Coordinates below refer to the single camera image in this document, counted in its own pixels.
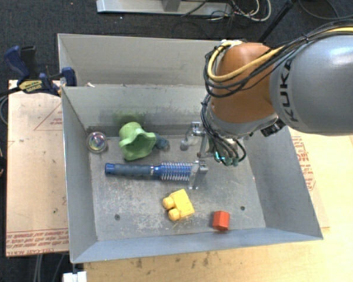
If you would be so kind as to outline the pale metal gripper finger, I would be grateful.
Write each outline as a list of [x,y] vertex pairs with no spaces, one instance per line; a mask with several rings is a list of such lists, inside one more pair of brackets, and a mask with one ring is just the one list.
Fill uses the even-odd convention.
[[204,161],[195,161],[191,168],[188,188],[190,190],[199,189],[205,179],[206,174],[208,173],[208,170],[208,165]]
[[205,130],[200,122],[192,122],[181,140],[180,149],[187,151],[191,146],[198,144],[198,141],[205,136]]

